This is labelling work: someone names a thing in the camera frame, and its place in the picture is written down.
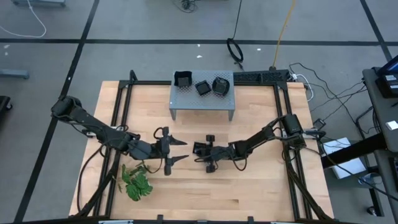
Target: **yellow cable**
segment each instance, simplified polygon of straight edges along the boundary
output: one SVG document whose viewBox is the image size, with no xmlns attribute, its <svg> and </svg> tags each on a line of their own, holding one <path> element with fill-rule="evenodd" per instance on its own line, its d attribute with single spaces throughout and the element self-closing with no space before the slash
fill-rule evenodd
<svg viewBox="0 0 398 224">
<path fill-rule="evenodd" d="M 290 19 L 290 15 L 292 14 L 292 11 L 293 11 L 295 5 L 296 5 L 296 0 L 292 0 L 292 6 L 290 7 L 289 12 L 287 13 L 287 17 L 286 17 L 286 19 L 285 19 L 284 26 L 282 27 L 282 30 L 280 31 L 280 34 L 279 34 L 278 44 L 276 45 L 274 63 L 272 64 L 273 67 L 275 67 L 276 58 L 278 57 L 278 50 L 279 50 L 280 40 L 281 40 L 281 38 L 282 38 L 282 35 L 284 34 L 285 27 L 286 27 L 286 25 L 287 25 L 287 22 L 288 22 L 289 19 Z"/>
</svg>

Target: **floor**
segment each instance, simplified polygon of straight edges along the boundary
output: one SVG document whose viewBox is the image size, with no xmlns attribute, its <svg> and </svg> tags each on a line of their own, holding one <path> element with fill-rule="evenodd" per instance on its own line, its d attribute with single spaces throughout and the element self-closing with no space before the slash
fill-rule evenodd
<svg viewBox="0 0 398 224">
<path fill-rule="evenodd" d="M 271 66 L 290 4 L 243 1 L 235 39 L 247 40 L 241 44 L 246 71 Z M 78 97 L 92 113 L 101 82 L 127 79 L 130 69 L 140 80 L 170 80 L 174 70 L 185 69 L 240 71 L 224 44 L 233 35 L 239 0 L 198 1 L 198 9 L 190 14 L 161 0 L 66 0 L 66 5 L 33 5 L 47 28 L 43 39 L 15 39 L 0 30 L 0 68 L 30 73 L 28 80 L 0 78 L 0 95 L 10 96 L 14 105 L 0 126 L 0 223 L 13 222 L 16 216 L 31 221 L 68 215 L 86 139 L 62 123 L 50 124 L 50 108 L 61 90 Z M 276 67 L 300 62 L 339 93 L 360 82 L 363 69 L 381 66 L 398 54 L 397 7 L 396 0 L 297 1 Z M 0 2 L 0 26 L 18 34 L 42 32 L 28 7 L 6 0 Z M 324 85 L 299 65 L 292 69 L 310 83 Z M 327 100 L 321 88 L 313 90 L 311 109 Z M 362 92 L 346 105 L 356 118 L 371 103 Z M 312 118 L 326 118 L 339 106 L 331 101 L 312 111 Z M 360 139 L 343 109 L 326 123 L 330 138 Z M 370 114 L 361 124 L 363 129 L 373 126 Z M 30 201 L 24 197 L 22 203 L 27 210 L 17 215 L 36 159 L 46 149 Z M 330 170 L 325 174 L 337 219 L 394 222 L 387 198 L 381 196 L 386 216 L 372 217 L 365 211 L 371 206 L 367 189 L 344 187 Z"/>
</svg>

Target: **small metal table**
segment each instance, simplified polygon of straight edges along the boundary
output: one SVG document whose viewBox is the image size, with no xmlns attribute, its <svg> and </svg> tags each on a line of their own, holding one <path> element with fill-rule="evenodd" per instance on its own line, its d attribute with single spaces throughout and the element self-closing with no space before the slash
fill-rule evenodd
<svg viewBox="0 0 398 224">
<path fill-rule="evenodd" d="M 209 85 L 216 77 L 229 81 L 229 91 L 225 96 L 213 91 L 200 96 L 195 84 L 206 80 Z M 228 118 L 232 121 L 235 112 L 234 75 L 232 71 L 192 71 L 192 85 L 177 87 L 174 85 L 174 77 L 170 88 L 170 113 L 173 120 L 177 116 L 177 110 L 228 110 Z"/>
</svg>

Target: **table leg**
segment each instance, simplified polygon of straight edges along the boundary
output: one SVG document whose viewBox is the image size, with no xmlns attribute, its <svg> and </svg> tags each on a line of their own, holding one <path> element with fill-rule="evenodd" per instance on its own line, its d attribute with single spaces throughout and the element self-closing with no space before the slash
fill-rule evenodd
<svg viewBox="0 0 398 224">
<path fill-rule="evenodd" d="M 229 110 L 228 111 L 228 119 L 229 119 L 229 121 L 232 121 L 232 117 L 234 116 L 234 112 L 235 112 L 235 110 Z"/>
<path fill-rule="evenodd" d="M 175 117 L 177 116 L 177 110 L 170 109 L 170 114 L 172 115 L 173 121 L 175 121 Z"/>
</svg>

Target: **white cable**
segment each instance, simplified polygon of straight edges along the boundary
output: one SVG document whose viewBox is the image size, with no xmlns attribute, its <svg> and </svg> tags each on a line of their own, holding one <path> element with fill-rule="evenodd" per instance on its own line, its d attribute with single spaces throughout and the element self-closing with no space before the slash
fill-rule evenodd
<svg viewBox="0 0 398 224">
<path fill-rule="evenodd" d="M 33 15 L 36 17 L 36 19 L 40 22 L 40 24 L 41 24 L 41 25 L 43 26 L 43 28 L 44 28 L 44 32 L 43 32 L 42 35 L 40 35 L 40 36 L 33 36 L 33 35 L 20 35 L 20 34 L 15 34 L 15 33 L 13 33 L 13 32 L 10 32 L 10 31 L 6 30 L 6 29 L 3 28 L 2 26 L 0 26 L 0 29 L 4 30 L 5 32 L 7 32 L 7 33 L 9 33 L 9 34 L 11 34 L 11 35 L 16 35 L 16 36 L 18 36 L 18 37 L 41 38 L 41 37 L 43 37 L 43 36 L 45 35 L 45 33 L 47 32 L 47 29 L 45 28 L 45 25 L 43 24 L 43 22 L 37 17 L 36 13 L 33 11 L 33 7 L 30 5 L 30 1 L 29 1 L 29 0 L 27 0 L 27 3 L 28 3 L 28 5 L 29 5 L 29 9 L 32 11 Z"/>
<path fill-rule="evenodd" d="M 310 101 L 310 100 L 312 100 L 312 98 L 313 98 L 313 91 L 312 91 L 310 82 L 307 80 L 307 78 L 305 78 L 305 76 L 303 76 L 302 74 L 293 74 L 292 76 L 293 76 L 293 79 L 294 79 L 294 80 L 296 80 L 297 77 L 303 77 L 303 78 L 305 79 L 305 81 L 307 82 L 307 86 L 309 87 L 309 89 L 310 89 L 310 91 L 311 91 L 311 98 L 308 99 L 307 102 Z"/>
</svg>

